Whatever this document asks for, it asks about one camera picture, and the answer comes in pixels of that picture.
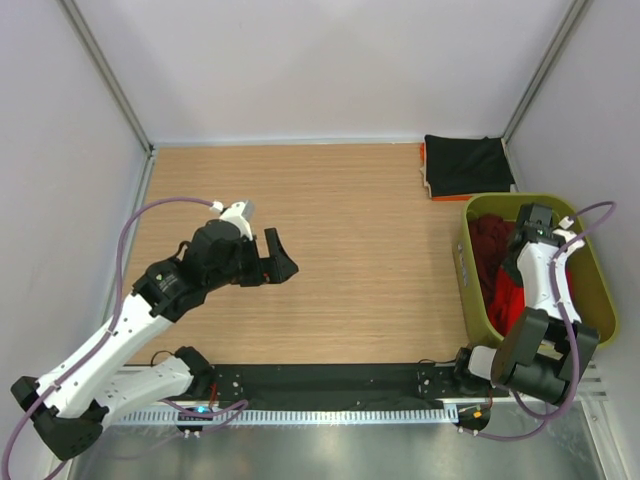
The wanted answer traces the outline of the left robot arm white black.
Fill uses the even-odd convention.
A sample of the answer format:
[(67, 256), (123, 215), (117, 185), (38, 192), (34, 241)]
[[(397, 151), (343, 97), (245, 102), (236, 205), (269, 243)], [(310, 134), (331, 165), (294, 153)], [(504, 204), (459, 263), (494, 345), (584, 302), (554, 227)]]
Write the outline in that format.
[(74, 354), (40, 377), (22, 376), (11, 392), (35, 431), (61, 461), (89, 449), (111, 424), (148, 403), (185, 395), (204, 398), (213, 367), (193, 347), (180, 347), (128, 380), (115, 373), (143, 346), (173, 326), (207, 295), (227, 285), (281, 284), (298, 273), (274, 228), (265, 231), (266, 257), (252, 234), (211, 220), (177, 252), (151, 264), (133, 284), (120, 313)]

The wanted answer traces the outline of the right aluminium corner post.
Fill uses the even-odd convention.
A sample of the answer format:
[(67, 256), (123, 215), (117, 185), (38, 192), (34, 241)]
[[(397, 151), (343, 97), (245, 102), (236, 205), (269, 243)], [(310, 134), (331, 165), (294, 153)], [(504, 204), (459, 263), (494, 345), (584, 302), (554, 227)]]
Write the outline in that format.
[(582, 19), (586, 15), (591, 4), (592, 1), (590, 0), (573, 0), (569, 3), (566, 12), (555, 29), (554, 34), (533, 73), (533, 76), (527, 84), (523, 95), (518, 101), (516, 108), (504, 129), (502, 140), (505, 144), (513, 138), (533, 104), (533, 101), (542, 89), (545, 81), (551, 74), (557, 62), (560, 60), (564, 50), (582, 22)]

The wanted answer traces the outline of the dark red t-shirt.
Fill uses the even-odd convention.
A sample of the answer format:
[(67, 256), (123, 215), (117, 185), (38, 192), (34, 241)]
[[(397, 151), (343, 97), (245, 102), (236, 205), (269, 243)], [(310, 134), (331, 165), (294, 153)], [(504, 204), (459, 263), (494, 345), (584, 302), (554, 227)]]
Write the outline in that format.
[(468, 222), (469, 235), (482, 298), (490, 303), (495, 293), (497, 271), (506, 258), (513, 221), (486, 214)]

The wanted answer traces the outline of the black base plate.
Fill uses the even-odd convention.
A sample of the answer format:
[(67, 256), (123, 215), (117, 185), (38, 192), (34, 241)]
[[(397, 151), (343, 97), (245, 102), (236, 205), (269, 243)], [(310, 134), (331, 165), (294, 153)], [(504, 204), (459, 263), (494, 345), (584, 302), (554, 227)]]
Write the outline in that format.
[(489, 397), (488, 381), (451, 362), (374, 364), (218, 364), (204, 389), (173, 396), (222, 406), (246, 400), (253, 410), (353, 411), (434, 408), (439, 400)]

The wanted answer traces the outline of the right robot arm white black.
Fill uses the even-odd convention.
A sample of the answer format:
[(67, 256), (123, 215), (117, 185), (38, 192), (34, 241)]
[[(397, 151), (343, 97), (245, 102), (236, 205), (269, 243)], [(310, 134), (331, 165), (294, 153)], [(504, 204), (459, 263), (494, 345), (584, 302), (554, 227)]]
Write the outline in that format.
[(553, 221), (550, 207), (520, 207), (507, 243), (507, 266), (522, 286), (524, 308), (498, 347), (461, 348), (453, 389), (472, 396), (486, 383), (562, 408), (572, 402), (600, 341), (577, 312), (567, 277), (569, 258), (585, 247), (571, 216)]

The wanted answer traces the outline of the aluminium corner post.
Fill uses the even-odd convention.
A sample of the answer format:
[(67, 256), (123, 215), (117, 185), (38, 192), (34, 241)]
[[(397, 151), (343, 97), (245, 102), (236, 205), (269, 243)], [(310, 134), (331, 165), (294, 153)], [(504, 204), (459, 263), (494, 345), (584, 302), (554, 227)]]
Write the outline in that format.
[(564, 50), (582, 22), (582, 19), (586, 15), (591, 4), (592, 1), (590, 0), (573, 0), (569, 3), (566, 12), (555, 29), (554, 34), (533, 73), (533, 76), (527, 84), (523, 95), (518, 101), (516, 108), (504, 129), (502, 140), (505, 144), (513, 138), (533, 104), (533, 101), (542, 89), (545, 81), (551, 74), (557, 62), (560, 60)]
[(138, 143), (141, 145), (146, 155), (150, 156), (153, 153), (153, 144), (149, 140), (144, 127), (142, 126), (133, 106), (103, 53), (99, 42), (91, 30), (91, 27), (77, 5), (77, 2), (74, 0), (58, 0), (57, 4), (67, 18), (72, 30), (78, 37), (90, 61), (104, 82), (107, 91), (123, 115)]

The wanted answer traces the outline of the green plastic tub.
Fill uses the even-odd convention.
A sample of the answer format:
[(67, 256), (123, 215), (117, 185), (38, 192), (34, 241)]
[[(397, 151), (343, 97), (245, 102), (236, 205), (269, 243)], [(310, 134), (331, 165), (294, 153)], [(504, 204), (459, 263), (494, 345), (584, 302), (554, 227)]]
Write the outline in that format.
[[(503, 336), (487, 318), (468, 222), (486, 214), (494, 214), (515, 223), (520, 206), (526, 203), (538, 203), (552, 208), (554, 222), (575, 213), (569, 203), (547, 194), (480, 194), (468, 200), (463, 208), (460, 233), (453, 243), (452, 251), (466, 332), (472, 344), (496, 347)], [(617, 331), (617, 312), (589, 240), (570, 257), (567, 273), (571, 299), (582, 322), (598, 330), (602, 346), (610, 343)]]

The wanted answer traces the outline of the folded black t-shirt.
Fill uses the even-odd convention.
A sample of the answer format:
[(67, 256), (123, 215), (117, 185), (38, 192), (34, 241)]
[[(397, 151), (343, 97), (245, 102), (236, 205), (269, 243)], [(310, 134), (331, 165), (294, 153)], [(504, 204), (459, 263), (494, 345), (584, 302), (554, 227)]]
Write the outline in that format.
[(500, 138), (427, 134), (427, 178), (434, 196), (510, 192), (515, 185)]

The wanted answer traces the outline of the bright red t-shirt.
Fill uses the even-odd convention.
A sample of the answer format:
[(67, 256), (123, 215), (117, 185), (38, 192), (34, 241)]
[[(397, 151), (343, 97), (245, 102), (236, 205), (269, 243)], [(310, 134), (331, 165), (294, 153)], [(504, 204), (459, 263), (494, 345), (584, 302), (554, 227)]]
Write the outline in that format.
[(524, 288), (502, 266), (484, 268), (479, 282), (487, 318), (500, 335), (506, 336), (524, 310)]

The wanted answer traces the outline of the folded orange t-shirt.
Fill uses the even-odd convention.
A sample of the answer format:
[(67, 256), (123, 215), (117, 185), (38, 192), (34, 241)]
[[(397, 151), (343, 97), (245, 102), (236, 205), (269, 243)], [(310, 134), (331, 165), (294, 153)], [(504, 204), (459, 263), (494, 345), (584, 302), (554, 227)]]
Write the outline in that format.
[[(427, 149), (426, 149), (426, 141), (423, 141), (420, 145), (420, 157), (421, 157), (421, 166), (426, 164), (427, 168)], [(460, 195), (445, 195), (445, 196), (434, 196), (432, 193), (432, 201), (440, 201), (440, 202), (456, 202), (456, 201), (468, 201), (472, 198), (473, 194), (460, 194)]]

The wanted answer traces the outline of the left aluminium corner post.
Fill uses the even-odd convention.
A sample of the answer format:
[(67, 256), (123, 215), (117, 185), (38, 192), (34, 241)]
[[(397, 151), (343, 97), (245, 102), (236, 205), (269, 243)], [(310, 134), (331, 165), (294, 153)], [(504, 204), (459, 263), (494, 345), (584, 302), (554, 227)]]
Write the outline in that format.
[(146, 155), (150, 156), (153, 153), (153, 144), (149, 140), (144, 127), (142, 126), (133, 106), (103, 53), (99, 42), (91, 30), (91, 27), (77, 5), (77, 2), (74, 0), (58, 0), (57, 4), (67, 18), (72, 30), (78, 37), (90, 61), (104, 82), (107, 91), (123, 115), (138, 143), (141, 145)]

